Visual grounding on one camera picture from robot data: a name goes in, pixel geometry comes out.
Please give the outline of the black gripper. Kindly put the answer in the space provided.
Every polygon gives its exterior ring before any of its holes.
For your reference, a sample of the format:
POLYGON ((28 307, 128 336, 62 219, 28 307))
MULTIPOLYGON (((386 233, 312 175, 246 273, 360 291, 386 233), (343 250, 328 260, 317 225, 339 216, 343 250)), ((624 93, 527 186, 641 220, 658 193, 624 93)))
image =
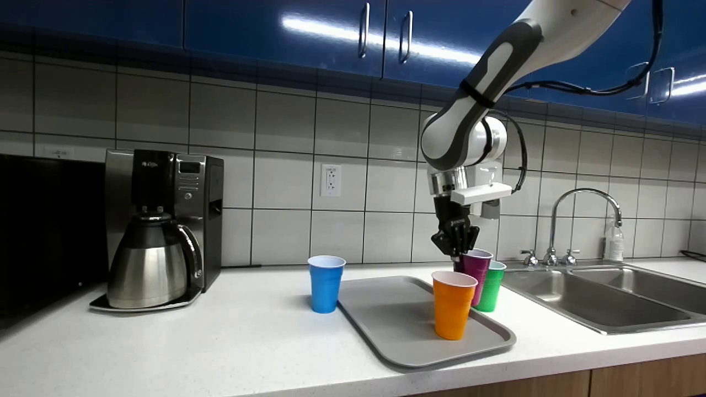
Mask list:
POLYGON ((448 197, 435 199, 437 232, 429 241, 446 255, 462 255, 474 248, 479 230, 469 222, 469 209, 464 205, 451 203, 448 197))

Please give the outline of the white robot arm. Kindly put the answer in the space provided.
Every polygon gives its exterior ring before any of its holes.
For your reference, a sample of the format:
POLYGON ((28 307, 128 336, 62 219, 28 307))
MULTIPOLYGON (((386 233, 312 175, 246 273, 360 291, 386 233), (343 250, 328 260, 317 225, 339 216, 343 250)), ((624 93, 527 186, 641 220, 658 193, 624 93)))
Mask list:
POLYGON ((504 125, 489 117, 493 103, 516 79, 584 53, 629 3, 532 0, 459 81, 455 96, 423 122, 421 154, 429 167, 438 220, 431 242, 446 255, 459 257, 474 248, 474 203, 513 193, 499 171, 464 178, 464 167, 489 166, 504 149, 504 125))

